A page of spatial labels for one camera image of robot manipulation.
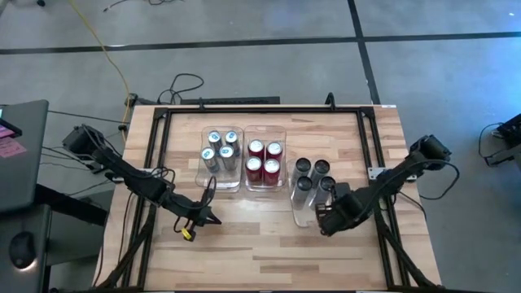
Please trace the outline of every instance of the can lid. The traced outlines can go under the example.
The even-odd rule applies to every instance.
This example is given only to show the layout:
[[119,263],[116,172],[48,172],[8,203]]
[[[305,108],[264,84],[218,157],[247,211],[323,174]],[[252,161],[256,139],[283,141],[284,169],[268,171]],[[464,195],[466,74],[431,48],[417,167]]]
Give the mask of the can lid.
[[225,140],[227,142],[237,142],[238,135],[235,131],[231,130],[226,133]]
[[213,130],[208,134],[208,140],[210,142],[218,142],[221,140],[221,134],[218,131]]
[[250,147],[250,151],[259,152],[259,151],[262,151],[264,144],[260,140],[254,139],[250,142],[249,147]]
[[320,174],[325,174],[329,172],[329,163],[326,160],[318,160],[315,163],[315,170]]
[[271,155],[278,155],[282,152],[282,146],[280,143],[278,142],[271,142],[269,145],[268,145],[268,152],[271,154]]
[[234,154],[234,148],[231,146],[221,146],[219,153],[223,158],[230,158]]
[[261,159],[257,157],[250,157],[246,162],[246,168],[250,171],[256,171],[262,166]]
[[296,181],[296,187],[299,190],[308,191],[311,189],[311,185],[311,179],[309,179],[309,177],[306,176],[300,177],[299,180]]
[[308,172],[311,169],[311,162],[306,158],[300,158],[296,161],[295,168],[301,172]]
[[325,176],[323,177],[322,179],[320,179],[320,182],[318,183],[318,185],[320,186],[320,188],[322,188],[323,190],[325,191],[331,191],[331,188],[336,184],[336,181],[335,179],[329,177],[329,176]]
[[215,155],[215,151],[211,147],[205,147],[201,151],[201,158],[205,160],[210,160]]
[[275,159],[269,159],[264,163],[264,170],[267,173],[276,173],[280,169],[280,164]]

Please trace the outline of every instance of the wooden tabletop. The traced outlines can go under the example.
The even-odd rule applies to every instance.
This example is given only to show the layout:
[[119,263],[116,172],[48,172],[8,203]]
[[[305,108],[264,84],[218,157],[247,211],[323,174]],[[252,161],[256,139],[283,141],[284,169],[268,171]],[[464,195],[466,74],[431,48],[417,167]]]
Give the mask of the wooden tabletop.
[[[395,107],[375,106],[376,120],[388,167],[407,155],[404,134]],[[142,168],[154,107],[136,107],[124,159]],[[353,189],[367,185],[366,167],[354,114],[179,114],[173,116],[165,160],[176,173],[176,192],[199,199],[195,184],[201,146],[207,126],[281,125],[287,131],[287,160],[323,158],[331,173]],[[371,138],[366,121],[368,138]],[[160,135],[155,144],[155,166]],[[376,164],[371,149],[373,165]],[[403,191],[419,201],[414,184]],[[118,186],[105,230],[100,280],[114,269],[120,249],[123,216],[129,191]],[[125,227],[124,251],[137,200],[131,201]],[[318,227],[299,228],[292,216],[289,191],[217,193],[212,210],[222,225],[199,227],[193,243],[173,232],[176,217],[158,210],[148,266],[147,290],[354,290],[385,289],[374,219],[354,230],[321,236]],[[418,207],[398,197],[395,205],[401,239],[416,265],[434,283],[440,283],[427,224]],[[399,282],[392,249],[394,275]],[[131,284],[137,282],[141,249],[134,258]]]

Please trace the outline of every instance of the clear plastic container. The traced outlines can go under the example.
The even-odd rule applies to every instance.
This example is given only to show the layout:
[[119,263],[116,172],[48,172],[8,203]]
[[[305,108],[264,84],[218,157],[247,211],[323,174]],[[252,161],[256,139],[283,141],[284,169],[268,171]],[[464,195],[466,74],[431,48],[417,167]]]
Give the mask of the clear plastic container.
[[[250,125],[244,129],[243,141],[244,164],[241,169],[243,170],[243,181],[246,188],[250,191],[260,192],[275,192],[281,190],[287,180],[286,130],[282,126]],[[259,142],[254,142],[254,146],[252,146],[258,147],[259,149],[253,151],[249,149],[250,143],[253,141],[262,142],[262,151],[259,151],[261,146]],[[259,157],[260,159],[260,171],[253,172],[247,168],[248,160],[253,156]],[[278,173],[267,173],[265,171],[265,167],[268,168],[269,171],[275,170],[277,163],[272,160],[278,162]]]
[[[234,151],[234,166],[235,168],[230,168],[230,158],[222,158],[220,154],[220,150],[216,150],[218,148],[216,143],[211,145],[208,140],[208,136],[211,132],[217,131],[221,137],[221,146],[229,145],[225,141],[225,136],[229,131],[234,131],[237,135],[237,146],[235,149],[239,149],[239,152]],[[201,132],[201,149],[199,151],[199,168],[197,172],[197,176],[195,177],[195,183],[198,186],[206,187],[210,178],[215,176],[217,179],[217,190],[219,192],[237,192],[240,189],[241,183],[241,166],[243,165],[243,137],[244,132],[239,127],[234,126],[209,126],[205,127]],[[202,158],[203,150],[207,147],[212,148],[215,152],[215,158],[218,164],[218,168],[214,168],[212,171],[207,167]]]
[[[311,169],[309,170],[308,177],[311,176],[311,173],[313,171],[315,163],[319,159],[310,159],[311,162]],[[291,197],[296,192],[295,191],[295,182],[293,182],[293,171],[296,166],[297,159],[288,160],[287,161],[287,174],[288,174],[288,197],[291,201],[291,207],[293,210],[293,219],[295,220],[295,224],[298,225],[301,228],[308,228],[308,227],[316,227],[317,226],[317,217],[315,216],[315,208],[314,205],[312,205],[312,200],[317,193],[317,188],[320,187],[312,187],[309,191],[307,198],[304,201],[304,205],[296,206],[296,203],[294,200],[291,200]],[[329,170],[324,176],[331,176],[331,170]],[[328,199],[327,204],[331,203],[331,197]]]

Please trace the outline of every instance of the black cap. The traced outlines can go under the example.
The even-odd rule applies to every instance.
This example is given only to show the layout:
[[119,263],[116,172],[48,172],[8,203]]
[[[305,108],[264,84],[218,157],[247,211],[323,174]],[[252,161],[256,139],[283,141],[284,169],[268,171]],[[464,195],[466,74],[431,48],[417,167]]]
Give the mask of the black cap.
[[315,163],[315,170],[320,174],[325,174],[329,172],[329,163],[326,160],[318,160]]
[[320,188],[322,188],[325,191],[331,191],[331,187],[333,187],[336,182],[335,179],[325,176],[322,179],[320,179],[320,182],[318,183],[320,185]]
[[301,172],[308,172],[311,169],[311,162],[306,158],[300,158],[296,161],[295,168]]
[[296,188],[299,190],[308,191],[311,189],[311,185],[311,179],[306,176],[300,177],[299,180],[296,181]]

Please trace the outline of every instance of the red can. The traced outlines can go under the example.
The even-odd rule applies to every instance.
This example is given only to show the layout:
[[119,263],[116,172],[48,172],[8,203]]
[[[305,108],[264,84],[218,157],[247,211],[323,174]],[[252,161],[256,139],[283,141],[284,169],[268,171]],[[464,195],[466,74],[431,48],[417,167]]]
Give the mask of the red can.
[[250,157],[246,161],[246,176],[250,183],[262,182],[262,161],[257,157]]
[[280,175],[280,163],[275,159],[264,162],[264,185],[276,186]]
[[255,156],[260,159],[260,161],[264,160],[264,143],[258,139],[254,139],[250,141],[250,144],[247,146],[247,153],[252,157]]
[[280,163],[280,159],[282,158],[282,144],[279,142],[271,142],[268,147],[266,147],[266,159],[275,159]]

